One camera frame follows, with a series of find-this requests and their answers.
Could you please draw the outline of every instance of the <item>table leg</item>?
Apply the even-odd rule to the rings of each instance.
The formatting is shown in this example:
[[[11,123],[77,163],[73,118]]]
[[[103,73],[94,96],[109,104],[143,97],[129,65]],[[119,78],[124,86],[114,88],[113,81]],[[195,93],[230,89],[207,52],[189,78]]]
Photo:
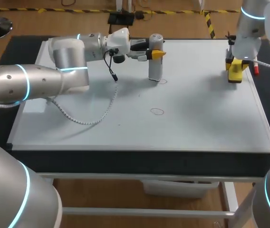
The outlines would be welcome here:
[[[122,10],[122,0],[116,0],[116,11]]]

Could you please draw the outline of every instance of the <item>hazard tape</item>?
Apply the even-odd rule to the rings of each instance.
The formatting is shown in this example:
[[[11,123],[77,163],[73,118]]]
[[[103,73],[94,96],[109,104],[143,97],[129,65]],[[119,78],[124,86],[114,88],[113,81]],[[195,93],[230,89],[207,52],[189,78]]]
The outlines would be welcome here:
[[[69,12],[69,13],[110,13],[115,12],[115,10],[98,10],[98,9],[51,9],[51,8],[0,8],[0,11],[37,11],[39,13],[45,11],[56,11],[56,12]],[[193,14],[193,13],[239,13],[239,10],[179,10],[179,11],[160,11],[160,10],[137,10],[136,12],[141,12],[145,14]]]
[[[215,36],[215,33],[214,33],[214,28],[213,28],[213,26],[211,24],[211,20],[210,20],[210,13],[205,12],[204,15],[205,15],[205,19],[206,19],[206,22],[207,22],[210,37],[211,37],[211,39],[216,39],[216,36]]]

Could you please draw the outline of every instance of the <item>white table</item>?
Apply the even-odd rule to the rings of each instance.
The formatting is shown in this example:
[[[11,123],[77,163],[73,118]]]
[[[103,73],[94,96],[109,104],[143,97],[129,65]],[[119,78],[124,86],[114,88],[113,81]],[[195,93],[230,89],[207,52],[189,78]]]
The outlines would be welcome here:
[[[167,40],[162,85],[148,80],[148,62],[114,64],[118,97],[94,127],[69,121],[43,99],[27,101],[9,143],[14,150],[270,153],[270,128],[249,69],[241,84],[228,83],[227,47],[226,40]],[[46,47],[36,64],[55,67]],[[57,98],[83,121],[103,114],[115,87],[103,61],[89,62],[88,70],[89,92]]]

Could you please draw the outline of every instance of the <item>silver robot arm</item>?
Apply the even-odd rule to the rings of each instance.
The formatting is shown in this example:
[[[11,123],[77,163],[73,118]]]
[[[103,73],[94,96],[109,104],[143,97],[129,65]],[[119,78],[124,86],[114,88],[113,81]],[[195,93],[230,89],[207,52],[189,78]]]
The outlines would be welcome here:
[[[53,38],[49,53],[56,70],[38,65],[0,66],[0,107],[16,106],[29,99],[85,92],[89,89],[87,62],[101,60],[113,49],[115,55],[130,51],[127,28],[108,37],[99,33]]]
[[[232,54],[237,59],[254,60],[264,35],[270,40],[270,0],[244,0]]]

